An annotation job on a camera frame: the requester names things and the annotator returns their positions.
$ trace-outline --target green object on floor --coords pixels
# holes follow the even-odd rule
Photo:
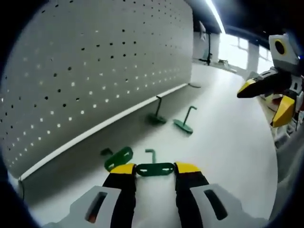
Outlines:
[[[136,166],[137,174],[143,177],[166,176],[174,171],[172,163],[139,164]]]
[[[174,124],[176,126],[178,126],[179,128],[181,128],[183,131],[189,133],[189,134],[192,134],[193,133],[193,129],[191,127],[189,127],[188,125],[186,125],[186,121],[188,119],[188,116],[189,116],[189,113],[190,113],[190,110],[191,109],[195,109],[197,110],[196,107],[194,106],[190,106],[189,109],[188,109],[188,112],[187,112],[187,115],[186,115],[186,118],[184,120],[184,122],[180,121],[180,120],[173,120]]]
[[[146,153],[152,153],[152,164],[156,163],[156,152],[153,149],[146,149]]]
[[[125,165],[133,157],[133,151],[131,147],[123,147],[119,152],[115,153],[108,160],[105,161],[104,167],[109,172],[119,165]]]
[[[148,120],[151,124],[165,124],[167,122],[167,120],[164,117],[158,115],[158,112],[159,112],[161,104],[162,104],[162,99],[159,96],[156,96],[156,97],[159,99],[158,106],[157,106],[157,109],[156,109],[156,113],[155,114],[153,114],[153,113],[148,114]]]
[[[105,148],[104,150],[102,150],[101,152],[100,152],[100,155],[102,155],[102,156],[106,156],[106,155],[113,155],[113,151],[111,151],[111,149],[110,148]]]

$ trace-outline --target perforated wall panel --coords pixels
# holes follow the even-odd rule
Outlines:
[[[49,1],[20,34],[2,76],[10,172],[20,176],[95,125],[189,82],[192,41],[183,0]]]

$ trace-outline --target ceiling light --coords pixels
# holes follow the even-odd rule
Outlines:
[[[226,32],[225,32],[223,23],[222,23],[222,21],[221,21],[221,19],[220,19],[220,17],[219,17],[219,13],[217,12],[217,9],[216,9],[215,6],[213,5],[212,0],[206,0],[206,3],[207,3],[207,5],[209,6],[209,8],[211,9],[211,11],[212,11],[212,13],[213,13],[215,19],[217,20],[217,23],[218,23],[218,26],[219,26],[221,32],[222,32],[223,34],[225,34]]]

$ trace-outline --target green plate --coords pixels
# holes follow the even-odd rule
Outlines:
[[[137,174],[143,177],[166,176],[174,171],[172,163],[139,164]]]
[[[192,134],[193,133],[193,129],[190,128],[188,125],[184,125],[182,121],[180,120],[173,120],[174,124],[176,126],[178,126],[179,128],[181,128],[183,131],[189,133],[189,134]]]
[[[167,120],[165,118],[163,118],[160,115],[156,116],[154,113],[148,114],[148,120],[152,124],[165,124],[165,123],[167,123]]]
[[[111,158],[105,161],[104,167],[106,170],[111,171],[119,165],[125,165],[133,157],[133,151],[131,147],[124,147],[119,152],[115,153]]]

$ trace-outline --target window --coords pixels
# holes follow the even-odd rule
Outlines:
[[[261,74],[264,71],[268,71],[270,67],[273,67],[273,61],[271,57],[271,52],[260,46],[259,47],[259,58],[258,58],[258,65],[257,65],[257,73]]]
[[[248,40],[227,34],[220,34],[219,59],[228,60],[230,65],[247,69]]]

